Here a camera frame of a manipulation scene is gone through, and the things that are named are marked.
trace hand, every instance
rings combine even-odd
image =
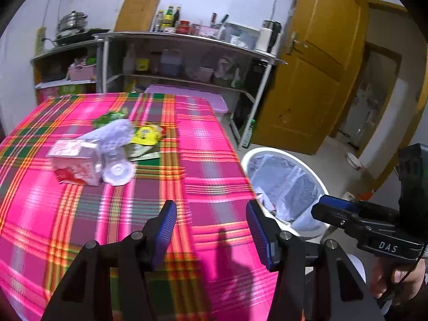
[[[370,292],[375,298],[379,298],[386,290],[386,278],[390,278],[392,283],[397,284],[406,275],[413,265],[402,265],[396,267],[392,275],[384,276],[384,265],[377,259],[373,266],[372,280],[370,282]],[[393,305],[400,305],[412,299],[418,293],[425,278],[425,261],[421,259],[416,268],[403,281],[403,289],[401,293],[395,297]]]

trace wooden cutting board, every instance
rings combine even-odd
[[[114,31],[150,31],[160,0],[125,0]]]

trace plastic bag liner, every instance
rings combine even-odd
[[[257,155],[250,159],[247,175],[259,203],[278,220],[297,231],[314,231],[322,225],[311,209],[324,192],[296,164],[279,156]]]

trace bolt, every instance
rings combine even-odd
[[[280,233],[281,239],[284,239],[284,240],[290,240],[292,238],[292,236],[293,235],[289,231],[282,231]]]
[[[331,249],[335,249],[339,244],[337,244],[337,241],[335,240],[326,240],[325,244],[327,245],[327,247],[331,248]]]
[[[95,240],[89,240],[86,244],[85,247],[87,249],[93,249],[95,246],[97,246],[97,242]]]
[[[143,236],[144,234],[140,231],[135,231],[131,234],[131,238],[133,238],[134,240],[140,240]]]

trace stainless steel pot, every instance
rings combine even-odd
[[[83,12],[76,12],[75,10],[65,15],[59,22],[56,33],[59,34],[67,30],[84,30],[86,26],[86,18],[88,16]]]

